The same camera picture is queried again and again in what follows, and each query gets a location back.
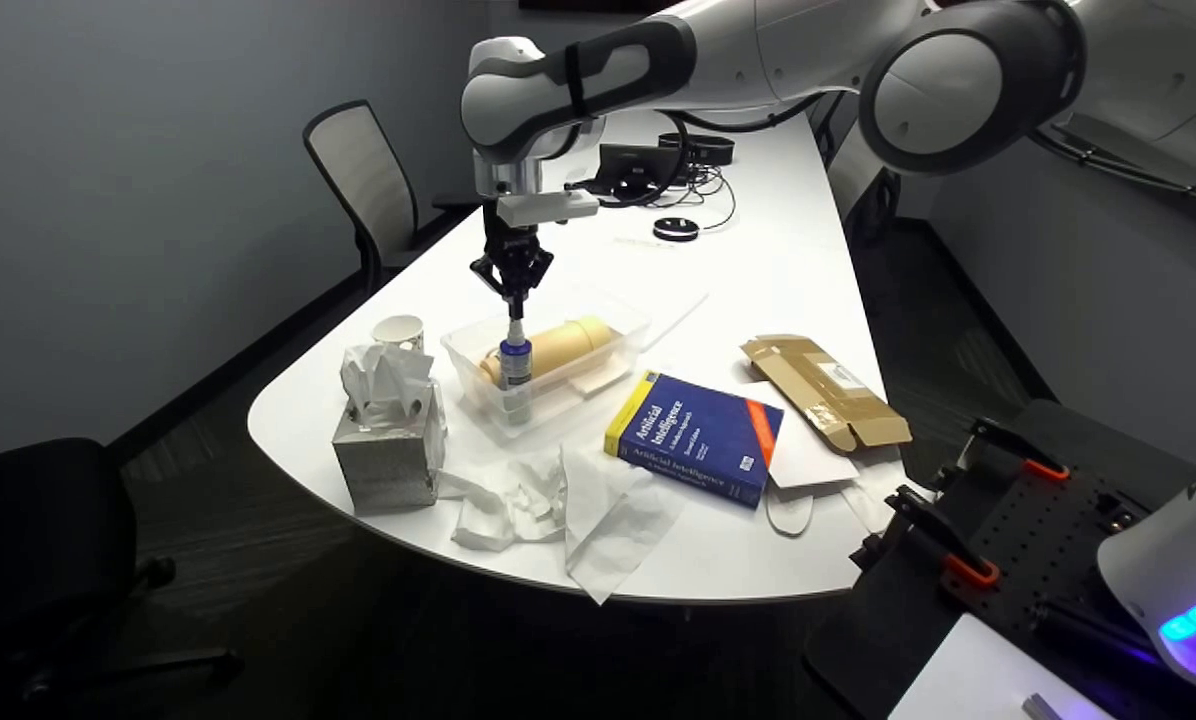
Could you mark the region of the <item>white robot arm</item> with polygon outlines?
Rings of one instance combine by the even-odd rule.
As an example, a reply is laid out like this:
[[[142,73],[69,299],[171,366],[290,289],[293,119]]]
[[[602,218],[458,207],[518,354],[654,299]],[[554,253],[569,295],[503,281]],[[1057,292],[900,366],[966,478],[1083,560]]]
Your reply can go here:
[[[537,169],[612,111],[747,111],[848,92],[900,173],[962,173],[1062,135],[1196,194],[1196,0],[675,0],[604,36],[467,51],[461,125],[483,194],[473,272],[522,309],[554,254],[537,230],[586,205]]]

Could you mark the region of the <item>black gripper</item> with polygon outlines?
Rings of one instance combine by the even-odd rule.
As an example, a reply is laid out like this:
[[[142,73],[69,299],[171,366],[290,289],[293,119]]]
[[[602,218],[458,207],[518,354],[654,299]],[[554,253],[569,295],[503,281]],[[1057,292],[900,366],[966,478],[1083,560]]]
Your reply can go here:
[[[554,254],[532,229],[512,229],[491,200],[483,200],[483,247],[473,272],[503,295],[508,324],[527,324],[527,292],[545,281]]]

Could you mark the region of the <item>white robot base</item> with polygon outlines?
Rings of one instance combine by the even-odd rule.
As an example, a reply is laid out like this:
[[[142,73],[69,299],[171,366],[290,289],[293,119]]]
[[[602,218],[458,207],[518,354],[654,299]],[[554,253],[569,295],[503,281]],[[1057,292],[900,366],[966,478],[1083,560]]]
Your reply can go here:
[[[1196,478],[1109,535],[1098,571],[1158,655],[1196,686]]]

